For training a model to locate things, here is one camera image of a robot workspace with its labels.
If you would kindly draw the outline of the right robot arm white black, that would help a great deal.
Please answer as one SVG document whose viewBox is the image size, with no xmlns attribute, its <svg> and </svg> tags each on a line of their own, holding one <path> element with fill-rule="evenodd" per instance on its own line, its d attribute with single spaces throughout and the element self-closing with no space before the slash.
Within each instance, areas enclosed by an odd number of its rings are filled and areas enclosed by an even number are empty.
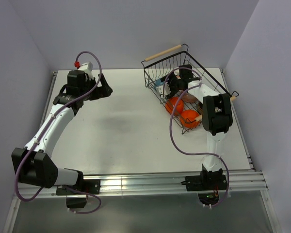
<svg viewBox="0 0 291 233">
<path fill-rule="evenodd" d="M 210 87 L 202 83 L 200 75 L 193 76 L 197 71 L 190 67 L 180 66 L 174 68 L 165 79 L 168 83 L 169 90 L 175 89 L 177 92 L 182 90 L 182 94 L 178 98 L 179 102 L 182 97 L 193 92 L 193 97 L 197 98 L 203 105 L 203 113 L 197 116 L 196 121 L 200 121 L 204 130 L 207 132 L 207 151 L 188 153 L 182 151 L 175 143 L 172 134 L 172 120 L 175 109 L 172 110 L 169 121 L 170 139 L 180 153 L 188 156 L 205 156 L 202 170 L 206 174 L 200 177 L 201 186 L 205 189 L 211 189 L 217 183 L 215 175 L 222 175 L 224 167 L 226 170 L 226 179 L 229 181 L 229 170 L 225 161 L 222 159 L 224 138 L 229 128 L 233 124 L 231 101 L 235 99 L 229 93 L 221 94 L 212 90 Z"/>
</svg>

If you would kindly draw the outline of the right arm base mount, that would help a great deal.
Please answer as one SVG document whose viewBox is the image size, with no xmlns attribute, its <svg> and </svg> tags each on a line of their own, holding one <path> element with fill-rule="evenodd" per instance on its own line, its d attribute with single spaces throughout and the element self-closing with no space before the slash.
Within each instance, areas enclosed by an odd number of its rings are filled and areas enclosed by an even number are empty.
<svg viewBox="0 0 291 233">
<path fill-rule="evenodd" d="M 220 202 L 219 191 L 225 191 L 224 198 L 229 189 L 229 174 L 224 175 L 220 168 L 218 171 L 207 171 L 204 166 L 199 175 L 185 176 L 180 182 L 186 187 L 187 192 L 202 192 L 198 199 L 203 206 L 212 208 Z"/>
</svg>

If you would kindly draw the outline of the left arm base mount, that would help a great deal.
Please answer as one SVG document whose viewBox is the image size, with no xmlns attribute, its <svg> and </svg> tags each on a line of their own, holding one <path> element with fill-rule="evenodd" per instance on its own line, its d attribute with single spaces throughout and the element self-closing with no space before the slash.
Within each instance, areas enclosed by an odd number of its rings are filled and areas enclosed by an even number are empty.
<svg viewBox="0 0 291 233">
<path fill-rule="evenodd" d="M 99 207 L 101 199 L 97 195 L 100 193 L 100 185 L 101 179 L 85 179 L 81 184 L 74 186 L 58 186 L 55 195 L 66 197 L 68 209 L 81 211 L 89 204 L 94 204 L 96 200 Z"/>
</svg>

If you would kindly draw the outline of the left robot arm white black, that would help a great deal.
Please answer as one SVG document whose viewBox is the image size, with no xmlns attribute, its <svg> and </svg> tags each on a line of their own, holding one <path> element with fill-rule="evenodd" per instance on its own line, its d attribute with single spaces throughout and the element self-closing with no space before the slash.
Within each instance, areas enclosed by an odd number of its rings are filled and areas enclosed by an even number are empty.
<svg viewBox="0 0 291 233">
<path fill-rule="evenodd" d="M 81 171 L 58 168 L 51 159 L 53 150 L 69 122 L 76 116 L 85 101 L 109 97 L 113 90 L 99 75 L 97 83 L 88 71 L 72 70 L 67 83 L 54 98 L 51 111 L 36 135 L 23 148 L 15 148 L 12 161 L 18 183 L 42 188 L 67 185 L 74 194 L 85 188 Z"/>
</svg>

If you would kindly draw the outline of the blue bowl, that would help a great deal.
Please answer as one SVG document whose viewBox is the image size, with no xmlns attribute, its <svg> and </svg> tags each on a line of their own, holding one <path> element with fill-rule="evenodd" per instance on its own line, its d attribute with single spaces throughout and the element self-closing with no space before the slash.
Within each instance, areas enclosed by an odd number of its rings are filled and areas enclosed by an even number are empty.
<svg viewBox="0 0 291 233">
<path fill-rule="evenodd" d="M 164 85 L 164 81 L 162 81 L 161 79 L 157 79 L 155 82 L 154 82 L 154 85 L 155 85 L 155 89 L 156 91 L 162 95 L 163 93 L 165 93 L 165 85 Z"/>
</svg>

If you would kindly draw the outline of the beige brown bowl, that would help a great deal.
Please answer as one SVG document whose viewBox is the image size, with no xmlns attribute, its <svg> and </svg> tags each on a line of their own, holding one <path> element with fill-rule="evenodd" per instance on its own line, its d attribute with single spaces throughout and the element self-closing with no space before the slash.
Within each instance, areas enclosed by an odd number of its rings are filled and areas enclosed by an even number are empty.
<svg viewBox="0 0 291 233">
<path fill-rule="evenodd" d="M 203 114 L 203 104 L 201 102 L 198 102 L 198 104 L 197 104 L 197 112 L 200 115 Z"/>
</svg>

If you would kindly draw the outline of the black white leaf bowl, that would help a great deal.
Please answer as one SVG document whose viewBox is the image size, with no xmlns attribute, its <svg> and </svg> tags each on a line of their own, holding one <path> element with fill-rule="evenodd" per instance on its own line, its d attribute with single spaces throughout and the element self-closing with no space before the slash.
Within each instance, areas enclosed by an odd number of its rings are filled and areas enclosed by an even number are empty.
<svg viewBox="0 0 291 233">
<path fill-rule="evenodd" d="M 183 95 L 181 99 L 184 102 L 187 102 L 187 103 L 195 103 L 195 102 L 198 102 L 198 99 L 195 96 L 192 96 L 192 95 L 189 95 L 189 94 Z"/>
</svg>

